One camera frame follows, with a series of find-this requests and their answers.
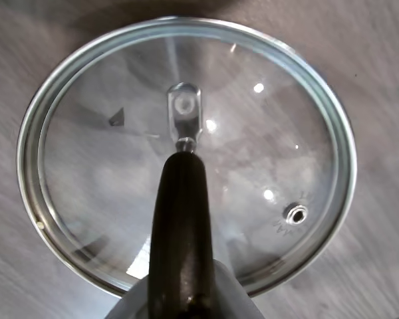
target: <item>wood grain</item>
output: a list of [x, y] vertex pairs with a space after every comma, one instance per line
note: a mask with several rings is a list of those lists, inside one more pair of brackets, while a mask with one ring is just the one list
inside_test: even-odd
[[399, 0], [0, 1], [0, 318], [103, 318], [116, 299], [62, 264], [19, 197], [15, 147], [38, 85], [66, 55], [162, 15], [243, 23], [290, 44], [336, 90], [358, 147], [350, 214], [298, 277], [258, 296], [268, 318], [399, 317]]

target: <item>glass lid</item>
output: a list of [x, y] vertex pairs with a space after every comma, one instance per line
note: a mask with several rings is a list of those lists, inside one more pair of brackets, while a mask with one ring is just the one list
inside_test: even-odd
[[283, 43], [221, 21], [148, 21], [68, 57], [34, 97], [18, 145], [21, 193], [71, 268], [121, 295], [148, 274], [170, 134], [169, 89], [198, 88], [214, 259], [250, 294], [307, 265], [352, 197], [352, 132], [330, 88]]

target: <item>black handle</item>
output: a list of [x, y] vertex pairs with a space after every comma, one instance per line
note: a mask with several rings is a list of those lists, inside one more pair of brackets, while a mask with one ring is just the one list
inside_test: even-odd
[[150, 250], [151, 319], [211, 318], [214, 269], [205, 167], [180, 152], [164, 165]]

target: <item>glass surface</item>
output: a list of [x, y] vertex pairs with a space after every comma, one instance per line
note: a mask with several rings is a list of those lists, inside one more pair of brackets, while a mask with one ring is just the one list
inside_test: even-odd
[[[120, 286], [148, 273], [161, 170], [175, 151], [166, 93], [201, 89], [204, 131], [197, 154], [207, 170], [215, 259], [253, 278], [307, 240], [326, 213], [333, 145], [298, 82], [233, 43], [172, 37], [119, 50], [69, 88], [47, 132], [47, 187], [91, 273]], [[300, 225], [283, 216], [307, 207]]]

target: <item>metal rim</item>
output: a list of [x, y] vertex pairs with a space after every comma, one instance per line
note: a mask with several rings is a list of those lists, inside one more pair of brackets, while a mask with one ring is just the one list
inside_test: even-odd
[[[269, 60], [275, 62], [279, 59], [277, 60], [278, 64], [289, 72], [311, 95], [329, 127], [334, 151], [338, 154], [337, 164], [340, 167], [342, 166], [338, 184], [335, 185], [336, 181], [334, 181], [332, 188], [332, 194], [336, 193], [336, 188], [342, 194], [336, 200], [340, 207], [338, 218], [316, 249], [303, 263], [292, 269], [283, 278], [262, 284], [260, 287], [249, 285], [248, 283], [245, 284], [250, 296], [257, 295], [299, 274], [325, 249], [342, 225], [350, 207], [356, 184], [357, 166], [356, 148], [350, 123], [341, 103], [328, 84], [285, 43], [248, 27], [211, 19], [161, 18], [112, 31], [84, 45], [63, 60], [38, 89], [21, 124], [17, 144], [17, 177], [25, 209], [38, 234], [67, 267], [111, 294], [122, 296], [125, 293], [125, 290], [117, 282], [109, 283], [103, 278], [90, 274], [81, 265], [76, 264], [72, 257], [62, 250], [61, 244], [57, 240], [57, 234], [50, 231], [51, 224], [56, 223], [59, 216], [57, 216], [55, 211], [48, 210], [50, 205], [47, 205], [45, 198], [42, 197], [45, 178], [42, 176], [41, 168], [39, 167], [39, 162], [43, 156], [40, 144], [42, 141], [44, 142], [48, 121], [53, 115], [53, 110], [73, 81], [84, 70], [122, 47], [155, 39], [154, 37], [160, 33], [162, 35], [166, 28], [167, 30], [179, 28], [177, 35], [192, 35], [190, 32], [196, 28], [202, 28], [208, 30], [207, 37], [214, 39], [220, 39], [222, 34], [231, 33], [233, 37], [237, 36], [249, 45], [252, 43], [255, 51], [265, 55]], [[130, 37], [130, 40], [124, 40], [124, 37]], [[107, 46], [108, 50], [99, 50]], [[273, 54], [279, 54], [279, 56], [277, 58], [270, 56], [269, 50], [272, 50]]]

